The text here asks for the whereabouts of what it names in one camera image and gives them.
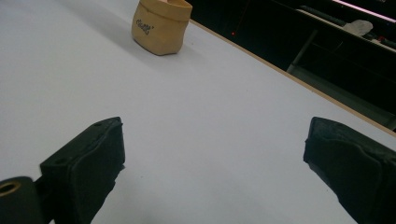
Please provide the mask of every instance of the tan fabric basket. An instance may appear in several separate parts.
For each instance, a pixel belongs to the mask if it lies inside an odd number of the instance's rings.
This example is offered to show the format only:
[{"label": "tan fabric basket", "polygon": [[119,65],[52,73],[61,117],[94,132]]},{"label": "tan fabric basket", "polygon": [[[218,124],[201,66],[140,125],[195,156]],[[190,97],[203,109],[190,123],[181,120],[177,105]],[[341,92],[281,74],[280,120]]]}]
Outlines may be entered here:
[{"label": "tan fabric basket", "polygon": [[140,0],[132,21],[132,36],[157,55],[177,53],[183,45],[192,5],[184,0]]}]

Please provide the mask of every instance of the white tabletop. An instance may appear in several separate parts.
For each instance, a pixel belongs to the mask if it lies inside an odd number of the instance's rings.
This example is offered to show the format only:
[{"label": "white tabletop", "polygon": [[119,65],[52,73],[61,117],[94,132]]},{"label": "white tabletop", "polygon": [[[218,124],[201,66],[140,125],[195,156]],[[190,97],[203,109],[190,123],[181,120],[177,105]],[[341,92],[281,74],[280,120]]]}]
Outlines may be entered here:
[{"label": "white tabletop", "polygon": [[120,116],[126,169],[92,223],[355,223],[303,162],[312,117],[396,138],[192,23],[131,38],[136,0],[0,1],[0,179]]}]

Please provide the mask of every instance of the black cylinder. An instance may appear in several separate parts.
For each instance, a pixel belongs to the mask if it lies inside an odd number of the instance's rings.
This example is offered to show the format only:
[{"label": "black cylinder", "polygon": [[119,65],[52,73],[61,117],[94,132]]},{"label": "black cylinder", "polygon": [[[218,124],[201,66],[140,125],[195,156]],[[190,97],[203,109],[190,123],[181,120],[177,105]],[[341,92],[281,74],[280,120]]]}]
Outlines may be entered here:
[{"label": "black cylinder", "polygon": [[0,223],[43,224],[33,180],[19,176],[0,182]]}]

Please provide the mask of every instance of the white table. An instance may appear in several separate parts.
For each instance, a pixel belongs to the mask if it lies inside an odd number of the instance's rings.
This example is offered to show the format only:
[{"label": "white table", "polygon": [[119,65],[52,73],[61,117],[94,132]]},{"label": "white table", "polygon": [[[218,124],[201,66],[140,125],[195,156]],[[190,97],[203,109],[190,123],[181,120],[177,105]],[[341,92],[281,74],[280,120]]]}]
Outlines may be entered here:
[{"label": "white table", "polygon": [[0,179],[120,116],[126,169],[93,223],[355,223],[303,162],[312,117],[396,137],[197,25],[131,38],[136,0],[0,1]]}]

